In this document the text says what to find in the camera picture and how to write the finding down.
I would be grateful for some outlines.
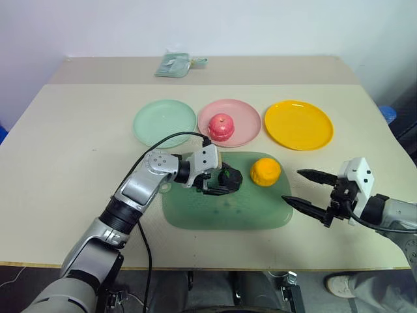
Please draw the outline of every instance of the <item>cutting board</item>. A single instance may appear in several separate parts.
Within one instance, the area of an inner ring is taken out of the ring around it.
[[[293,208],[281,198],[291,195],[285,170],[281,167],[280,179],[270,187],[257,186],[250,178],[253,163],[265,157],[274,158],[258,152],[222,152],[223,162],[243,176],[240,189],[232,194],[204,195],[176,183],[165,187],[162,209],[167,221],[188,230],[268,230],[286,225]],[[208,185],[216,181],[214,172]]]

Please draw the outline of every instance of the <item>apple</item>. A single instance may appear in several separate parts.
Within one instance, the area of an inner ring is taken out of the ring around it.
[[[235,125],[230,115],[219,113],[208,123],[208,134],[217,142],[228,140],[235,131]]]

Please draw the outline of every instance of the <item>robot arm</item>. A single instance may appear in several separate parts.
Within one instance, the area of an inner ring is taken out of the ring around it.
[[[211,143],[186,160],[163,151],[147,153],[68,253],[61,278],[39,294],[24,312],[95,312],[99,289],[112,283],[121,268],[123,256],[119,249],[129,240],[130,232],[160,186],[174,181],[190,188],[195,180],[210,178],[210,173],[221,166],[217,147]]]
[[[330,205],[323,210],[297,197],[282,198],[301,213],[330,227],[333,218],[349,219],[374,229],[391,239],[405,254],[417,281],[417,204],[377,194],[370,196],[374,178],[365,158],[354,158],[342,164],[338,175],[317,170],[299,170],[305,178],[333,186]]]

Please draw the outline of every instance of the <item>white sneaker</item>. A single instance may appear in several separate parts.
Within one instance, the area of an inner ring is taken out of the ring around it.
[[[355,298],[349,289],[349,275],[333,276],[326,279],[328,292],[340,298]]]

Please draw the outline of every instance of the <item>blue object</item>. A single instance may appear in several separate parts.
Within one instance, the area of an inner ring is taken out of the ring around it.
[[[390,124],[394,119],[397,118],[397,112],[390,106],[380,106],[379,110],[385,118],[385,121]]]
[[[6,138],[8,132],[2,126],[0,126],[0,143]]]

